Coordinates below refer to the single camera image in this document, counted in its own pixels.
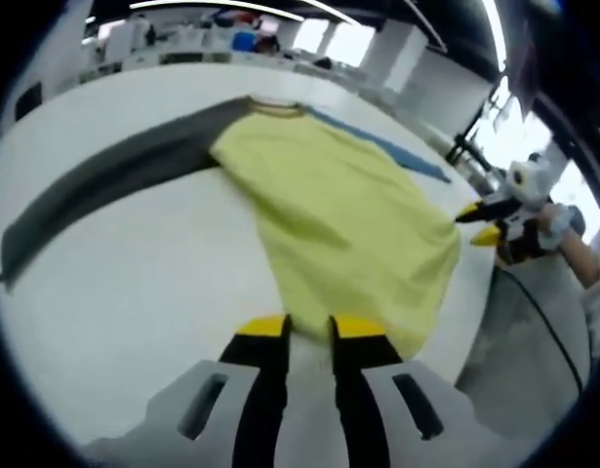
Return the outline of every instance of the desk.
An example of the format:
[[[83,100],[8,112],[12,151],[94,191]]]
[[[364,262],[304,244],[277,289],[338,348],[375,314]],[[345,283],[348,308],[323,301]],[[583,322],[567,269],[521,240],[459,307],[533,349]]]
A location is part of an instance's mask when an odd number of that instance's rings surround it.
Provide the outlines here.
[[[252,66],[184,64],[108,76],[20,121],[0,141],[0,240],[31,200],[93,154],[249,93],[301,100],[440,165],[453,183],[411,174],[448,215],[476,199],[419,138],[331,82]],[[493,268],[492,250],[468,245],[479,227],[460,226],[460,262],[438,326],[417,356],[451,382],[478,330]],[[253,212],[221,170],[89,215],[37,255],[11,294],[0,286],[0,320],[14,358],[76,443],[124,434],[156,392],[197,361],[216,359],[237,326],[281,310]],[[308,348],[293,359],[319,369],[311,353],[325,362],[327,352]]]

